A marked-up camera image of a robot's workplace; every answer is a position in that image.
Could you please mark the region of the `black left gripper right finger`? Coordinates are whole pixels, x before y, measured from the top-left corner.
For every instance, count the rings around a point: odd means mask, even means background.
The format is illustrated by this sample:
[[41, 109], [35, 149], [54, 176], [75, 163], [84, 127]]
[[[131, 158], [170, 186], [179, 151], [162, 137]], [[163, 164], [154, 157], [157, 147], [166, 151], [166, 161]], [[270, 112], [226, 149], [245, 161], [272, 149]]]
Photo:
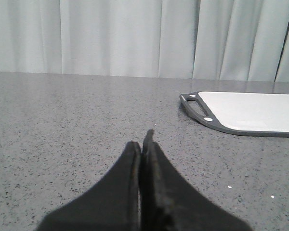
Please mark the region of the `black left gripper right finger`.
[[251, 226], [223, 210], [191, 186], [147, 131], [140, 167], [141, 230], [250, 231]]

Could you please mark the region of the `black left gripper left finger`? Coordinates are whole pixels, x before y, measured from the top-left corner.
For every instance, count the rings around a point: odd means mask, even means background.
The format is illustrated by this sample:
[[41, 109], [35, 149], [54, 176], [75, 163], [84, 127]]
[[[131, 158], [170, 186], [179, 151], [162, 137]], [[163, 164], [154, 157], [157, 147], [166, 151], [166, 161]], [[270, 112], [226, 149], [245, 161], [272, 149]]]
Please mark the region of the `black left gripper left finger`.
[[88, 191], [48, 214], [39, 231], [136, 231], [141, 149], [130, 141]]

